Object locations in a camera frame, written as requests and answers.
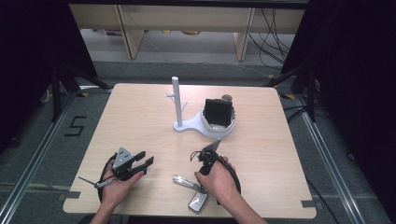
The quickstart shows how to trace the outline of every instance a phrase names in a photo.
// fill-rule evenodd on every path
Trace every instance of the white base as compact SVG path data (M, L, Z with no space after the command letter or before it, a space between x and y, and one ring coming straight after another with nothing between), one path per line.
M208 124L204 124L202 116L202 110L198 111L192 119L183 119L183 124L181 127L177 126L177 121L174 122L173 127L178 133L182 133L185 131L196 131L198 133L203 134L206 137L213 139L222 139L228 136L235 126L235 122L233 121L230 126L223 129L214 129L210 127Z

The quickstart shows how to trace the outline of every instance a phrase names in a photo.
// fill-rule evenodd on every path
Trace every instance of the wooden table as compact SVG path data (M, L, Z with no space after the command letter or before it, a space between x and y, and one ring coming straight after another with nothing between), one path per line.
M117 207L116 214L231 216L211 196L202 213L194 214L188 203L195 192L173 182L174 175L195 181L193 172L202 164L197 159L190 161L190 154L213 140L194 131L174 131L175 105L165 97L167 92L173 92L172 85L116 85L70 189L80 191L80 195L78 199L66 199L65 212L96 212L100 205L97 191L78 176L97 181L108 158L125 147L134 154L145 150L145 159L155 159L148 173ZM192 118L202 109L206 98L216 99L223 94L233 97L235 128L221 141L218 153L230 158L242 195L260 216L315 217L315 207L302 206L302 201L312 201L312 197L276 90L180 85L180 94L181 102L188 102L183 119Z

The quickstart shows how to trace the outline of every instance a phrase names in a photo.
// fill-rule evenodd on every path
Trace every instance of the human hand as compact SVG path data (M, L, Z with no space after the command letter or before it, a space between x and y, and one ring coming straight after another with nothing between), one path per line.
M114 161L111 161L107 166L104 179L114 175L112 170L113 164ZM113 178L113 181L109 185L103 187L102 203L115 208L126 198L131 187L143 176L143 174L144 172L141 171L125 181L118 180L115 176L110 177Z
M227 157L223 157L223 159L229 163ZM195 172L194 174L197 180L219 201L219 203L228 200L235 194L239 194L230 171L219 161L215 161L209 175L202 175L199 172Z

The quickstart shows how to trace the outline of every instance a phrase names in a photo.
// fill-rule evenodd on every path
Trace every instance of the white stand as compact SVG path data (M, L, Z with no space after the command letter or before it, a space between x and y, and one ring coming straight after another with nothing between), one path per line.
M185 131L196 131L209 138L222 139L233 131L233 128L235 126L235 119L233 119L228 127L212 126L207 122L206 118L202 113L202 110L198 111L198 113L192 119L182 119L181 112L187 103L183 105L183 108L181 108L178 77L172 77L172 84L174 94L166 93L166 97L170 97L175 103L177 121L174 122L173 127L178 133L182 133Z

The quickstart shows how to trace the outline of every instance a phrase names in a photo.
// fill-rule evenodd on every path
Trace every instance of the white vertical pole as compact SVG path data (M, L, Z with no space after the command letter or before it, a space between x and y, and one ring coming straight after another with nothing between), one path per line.
M178 88L178 77L172 77L172 85L174 88L174 95L175 95L177 127L181 127L183 126L183 119L181 117L180 90Z

